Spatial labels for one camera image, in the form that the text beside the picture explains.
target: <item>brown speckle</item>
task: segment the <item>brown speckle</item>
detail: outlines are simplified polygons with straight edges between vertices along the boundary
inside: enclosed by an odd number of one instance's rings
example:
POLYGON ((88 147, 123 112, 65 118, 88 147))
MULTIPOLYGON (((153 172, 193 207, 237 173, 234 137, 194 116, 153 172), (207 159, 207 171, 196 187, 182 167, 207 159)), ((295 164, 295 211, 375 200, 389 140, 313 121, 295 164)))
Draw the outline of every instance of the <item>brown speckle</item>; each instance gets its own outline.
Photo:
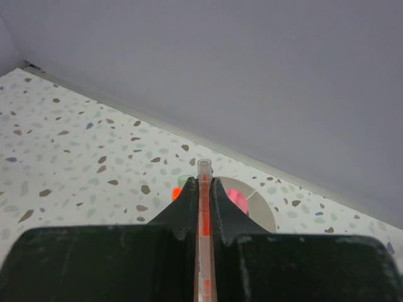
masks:
POLYGON ((40 192, 39 192, 39 196, 40 196, 40 197, 46 197, 46 196, 48 196, 51 192, 52 192, 51 190, 46 189, 46 190, 40 191, 40 192))
POLYGON ((106 161, 106 156, 102 156, 100 159, 98 159, 99 164, 102 164, 105 161, 106 161))
POLYGON ((25 214, 21 217, 21 219, 19 220, 18 223, 27 220, 29 217, 31 217, 33 214, 33 210, 28 210, 27 212, 25 212, 25 214))
POLYGON ((99 169, 98 169, 98 171, 96 171, 97 173, 101 173, 101 172, 103 172, 103 171, 105 171, 106 170, 106 166, 105 165, 102 165, 99 169))
POLYGON ((301 200, 293 200, 292 201, 292 206, 298 206, 301 203, 301 200))
POLYGON ((142 206, 141 204, 139 204, 139 205, 136 206, 136 209, 139 212, 144 212, 144 211, 148 210, 148 207, 142 206))
POLYGON ((67 130, 63 130, 62 132, 59 132, 57 135, 66 135, 69 134, 70 132, 68 132, 67 130))
POLYGON ((143 184, 143 185, 141 186, 141 191, 142 191, 144 194, 146 194, 146 195, 151 192, 150 187, 147 186, 146 184, 143 184))
POLYGON ((325 233, 334 233, 334 229, 331 226, 330 228, 328 228, 327 230, 325 230, 325 233))

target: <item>speckled white surface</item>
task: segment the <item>speckled white surface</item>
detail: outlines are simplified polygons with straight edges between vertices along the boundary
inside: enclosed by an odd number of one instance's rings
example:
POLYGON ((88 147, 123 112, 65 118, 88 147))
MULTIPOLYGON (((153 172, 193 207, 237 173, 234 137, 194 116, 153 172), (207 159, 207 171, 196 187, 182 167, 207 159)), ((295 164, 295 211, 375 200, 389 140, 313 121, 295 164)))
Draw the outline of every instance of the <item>speckled white surface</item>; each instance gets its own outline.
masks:
POLYGON ((255 188, 282 233, 362 234, 403 257, 403 231, 16 69, 0 78, 0 261, 25 230, 146 223, 209 158, 255 188))

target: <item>orange object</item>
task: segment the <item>orange object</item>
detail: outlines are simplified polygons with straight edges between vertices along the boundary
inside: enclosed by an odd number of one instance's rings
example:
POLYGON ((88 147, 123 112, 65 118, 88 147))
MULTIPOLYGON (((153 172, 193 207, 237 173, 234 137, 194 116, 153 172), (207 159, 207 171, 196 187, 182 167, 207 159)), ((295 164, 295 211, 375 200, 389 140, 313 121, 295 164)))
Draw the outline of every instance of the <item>orange object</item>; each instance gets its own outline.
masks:
POLYGON ((175 187, 172 190, 172 201, 174 201, 179 196, 179 194, 181 194, 181 191, 182 191, 181 187, 175 187))

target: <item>white wall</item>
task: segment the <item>white wall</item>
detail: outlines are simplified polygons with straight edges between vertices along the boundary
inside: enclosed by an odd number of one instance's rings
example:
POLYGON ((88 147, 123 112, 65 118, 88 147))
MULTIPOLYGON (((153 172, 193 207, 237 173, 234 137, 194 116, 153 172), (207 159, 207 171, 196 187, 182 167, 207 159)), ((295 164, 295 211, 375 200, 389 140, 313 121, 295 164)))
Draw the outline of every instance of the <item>white wall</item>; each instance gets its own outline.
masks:
POLYGON ((51 74, 403 227, 403 1, 0 0, 0 8, 26 59, 51 74))
POLYGON ((3 19, 0 17, 0 76, 23 66, 20 52, 11 40, 3 19))

